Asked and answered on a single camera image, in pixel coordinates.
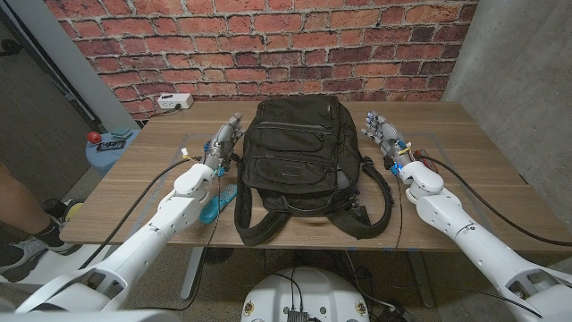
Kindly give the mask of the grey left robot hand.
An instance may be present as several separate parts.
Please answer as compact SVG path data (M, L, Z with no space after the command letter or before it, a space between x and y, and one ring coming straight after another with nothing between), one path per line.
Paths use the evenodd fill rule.
M216 132L206 150L204 165L214 171L219 168L225 172L230 171L231 156L237 142L243 136L241 120L242 114L236 113Z

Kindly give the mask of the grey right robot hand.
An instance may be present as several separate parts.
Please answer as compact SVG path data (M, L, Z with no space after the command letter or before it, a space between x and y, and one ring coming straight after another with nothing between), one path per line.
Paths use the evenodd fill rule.
M367 113L366 128L361 132L379 146L384 166L394 174L413 161L410 144L382 115L371 111Z

